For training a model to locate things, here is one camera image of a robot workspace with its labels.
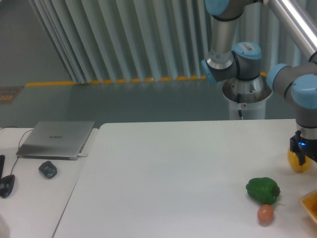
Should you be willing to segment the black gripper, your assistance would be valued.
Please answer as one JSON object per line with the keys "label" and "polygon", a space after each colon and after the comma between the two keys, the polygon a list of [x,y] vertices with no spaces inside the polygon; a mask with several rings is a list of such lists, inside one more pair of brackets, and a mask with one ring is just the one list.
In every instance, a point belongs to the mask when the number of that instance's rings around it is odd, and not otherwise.
{"label": "black gripper", "polygon": [[306,163],[306,156],[317,161],[317,140],[306,139],[301,134],[301,131],[297,130],[295,135],[290,138],[290,150],[296,153],[299,165],[303,166]]}

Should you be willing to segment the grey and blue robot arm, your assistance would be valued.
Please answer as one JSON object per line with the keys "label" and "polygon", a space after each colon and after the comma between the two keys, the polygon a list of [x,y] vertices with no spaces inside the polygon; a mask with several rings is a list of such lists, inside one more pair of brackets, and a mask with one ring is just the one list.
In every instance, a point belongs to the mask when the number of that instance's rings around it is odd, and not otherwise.
{"label": "grey and blue robot arm", "polygon": [[256,103],[271,92],[288,102],[295,110],[297,124],[290,152],[295,163],[303,166],[308,159],[317,158],[317,26],[294,0],[263,1],[308,61],[297,67],[278,64],[262,78],[260,47],[251,42],[233,44],[236,22],[250,4],[249,0],[205,1],[213,17],[213,34],[202,69],[208,81],[226,81],[223,93],[235,103]]}

